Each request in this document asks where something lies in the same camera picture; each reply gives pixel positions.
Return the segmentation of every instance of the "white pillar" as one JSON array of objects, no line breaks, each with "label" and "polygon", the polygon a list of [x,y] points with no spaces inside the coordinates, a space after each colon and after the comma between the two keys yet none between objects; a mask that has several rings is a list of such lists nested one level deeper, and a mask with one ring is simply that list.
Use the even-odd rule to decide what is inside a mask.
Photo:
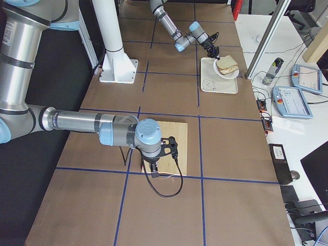
[{"label": "white pillar", "polygon": [[106,48],[102,82],[134,83],[137,60],[124,53],[114,0],[92,0]]}]

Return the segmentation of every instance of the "wooden board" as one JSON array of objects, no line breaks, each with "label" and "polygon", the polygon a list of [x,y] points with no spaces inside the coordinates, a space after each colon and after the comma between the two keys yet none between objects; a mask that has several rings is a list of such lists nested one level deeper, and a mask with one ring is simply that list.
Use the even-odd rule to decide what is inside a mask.
[{"label": "wooden board", "polygon": [[316,38],[305,51],[303,58],[307,63],[316,63],[328,49],[328,23],[324,25]]},{"label": "wooden board", "polygon": [[[187,143],[188,143],[188,124],[181,122],[158,121],[162,131],[162,137],[175,137],[178,143],[178,161],[181,173],[187,175]],[[179,175],[175,161],[171,155],[162,157],[158,163],[159,173],[170,173]],[[146,171],[150,173],[149,164],[145,162]]]}]

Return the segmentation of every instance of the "sandwich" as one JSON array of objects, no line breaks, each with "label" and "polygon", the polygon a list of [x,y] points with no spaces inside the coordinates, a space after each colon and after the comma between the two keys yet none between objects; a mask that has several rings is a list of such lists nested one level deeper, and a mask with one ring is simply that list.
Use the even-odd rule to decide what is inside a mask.
[{"label": "sandwich", "polygon": [[230,74],[239,69],[238,63],[233,60],[230,55],[221,57],[220,60],[216,62],[216,66],[219,69],[219,72],[223,75]]}]

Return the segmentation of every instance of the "brown tabletop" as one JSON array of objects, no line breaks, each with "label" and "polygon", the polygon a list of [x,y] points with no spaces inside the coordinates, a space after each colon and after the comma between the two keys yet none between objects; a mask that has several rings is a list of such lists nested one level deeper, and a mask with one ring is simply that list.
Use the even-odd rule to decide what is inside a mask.
[{"label": "brown tabletop", "polygon": [[[199,21],[219,32],[222,56],[238,62],[237,94],[200,89],[200,45],[178,53],[148,2],[125,1],[119,23],[125,52],[138,59],[133,85],[95,76],[83,112],[135,114],[188,124],[187,176],[181,193],[161,198],[135,152],[124,167],[118,147],[96,134],[71,133],[26,245],[294,245],[231,7],[166,3],[187,32]],[[180,178],[156,178],[174,193]]]}]

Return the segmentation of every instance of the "robotic arm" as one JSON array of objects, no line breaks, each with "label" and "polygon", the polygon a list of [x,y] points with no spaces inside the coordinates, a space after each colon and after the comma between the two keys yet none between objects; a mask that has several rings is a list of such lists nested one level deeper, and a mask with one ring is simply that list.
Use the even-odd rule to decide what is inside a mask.
[{"label": "robotic arm", "polygon": [[27,105],[25,97],[42,31],[77,30],[78,0],[6,0],[2,7],[7,23],[0,50],[0,144],[42,130],[94,132],[103,145],[140,149],[153,177],[158,176],[156,163],[160,157],[177,157],[174,137],[162,138],[158,123],[152,119],[139,122],[132,115]]},{"label": "robotic arm", "polygon": [[214,43],[219,33],[214,33],[209,36],[198,22],[193,22],[189,26],[190,33],[183,36],[181,31],[174,25],[169,15],[165,12],[163,4],[167,0],[150,0],[150,9],[153,15],[163,24],[167,32],[175,42],[175,48],[181,52],[195,40],[207,51],[207,56],[210,58],[219,58],[219,47],[214,46]]}]

